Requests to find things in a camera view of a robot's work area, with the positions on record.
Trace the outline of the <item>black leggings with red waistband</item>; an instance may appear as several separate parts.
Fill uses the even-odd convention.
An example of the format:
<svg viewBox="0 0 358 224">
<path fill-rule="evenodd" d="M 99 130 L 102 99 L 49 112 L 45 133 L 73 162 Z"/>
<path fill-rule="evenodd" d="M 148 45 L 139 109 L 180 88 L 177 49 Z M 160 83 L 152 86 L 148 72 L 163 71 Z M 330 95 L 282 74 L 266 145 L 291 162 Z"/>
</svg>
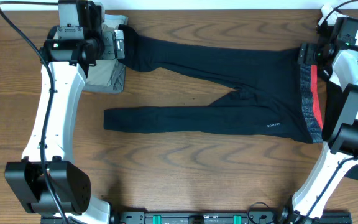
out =
<svg viewBox="0 0 358 224">
<path fill-rule="evenodd" d="M 137 72 L 164 68 L 211 81 L 231 91 L 207 106 L 111 108 L 106 130 L 127 133 L 201 131 L 266 135 L 321 143 L 317 71 L 298 62 L 299 49 L 281 51 L 185 45 L 139 35 L 121 25 L 125 57 Z"/>
</svg>

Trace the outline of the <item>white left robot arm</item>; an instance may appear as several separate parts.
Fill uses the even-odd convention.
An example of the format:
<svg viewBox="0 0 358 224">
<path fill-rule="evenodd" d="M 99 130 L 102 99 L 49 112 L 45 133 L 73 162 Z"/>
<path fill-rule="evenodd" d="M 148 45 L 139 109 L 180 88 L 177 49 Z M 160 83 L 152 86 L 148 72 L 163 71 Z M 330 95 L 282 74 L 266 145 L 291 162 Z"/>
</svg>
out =
<svg viewBox="0 0 358 224">
<path fill-rule="evenodd" d="M 121 30 L 56 27 L 36 52 L 42 90 L 31 137 L 19 162 L 8 162 L 5 180 L 23 209 L 42 223 L 113 223 L 111 205 L 91 193 L 75 165 L 73 133 L 81 93 L 100 62 L 124 56 Z"/>
</svg>

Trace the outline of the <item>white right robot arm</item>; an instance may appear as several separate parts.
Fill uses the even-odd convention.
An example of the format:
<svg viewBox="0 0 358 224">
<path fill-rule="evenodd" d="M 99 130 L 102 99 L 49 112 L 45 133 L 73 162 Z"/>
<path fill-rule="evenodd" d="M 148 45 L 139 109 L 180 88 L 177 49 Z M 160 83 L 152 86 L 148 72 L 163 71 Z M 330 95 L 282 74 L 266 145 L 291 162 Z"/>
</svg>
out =
<svg viewBox="0 0 358 224">
<path fill-rule="evenodd" d="M 229 87 L 208 106 L 108 109 L 104 128 L 129 133 L 200 131 L 266 135 L 323 150 L 281 223 L 319 221 L 343 177 L 358 180 L 358 32 L 325 33 L 317 44 L 281 51 L 185 45 L 123 28 L 121 63 L 164 68 Z"/>
</svg>

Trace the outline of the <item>black garment under right arm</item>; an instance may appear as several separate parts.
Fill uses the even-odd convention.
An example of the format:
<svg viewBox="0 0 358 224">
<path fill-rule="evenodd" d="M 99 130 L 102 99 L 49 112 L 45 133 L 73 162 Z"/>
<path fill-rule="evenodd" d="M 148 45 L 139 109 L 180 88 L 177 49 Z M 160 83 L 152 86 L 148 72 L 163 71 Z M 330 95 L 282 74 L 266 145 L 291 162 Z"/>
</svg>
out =
<svg viewBox="0 0 358 224">
<path fill-rule="evenodd" d="M 329 80 L 329 75 L 332 74 L 330 68 L 318 70 L 318 76 L 326 82 L 326 110 L 324 114 L 323 137 L 328 137 L 330 126 L 335 126 L 335 119 L 337 113 L 341 111 L 342 88 Z M 345 177 L 358 180 L 358 165 L 351 168 Z"/>
</svg>

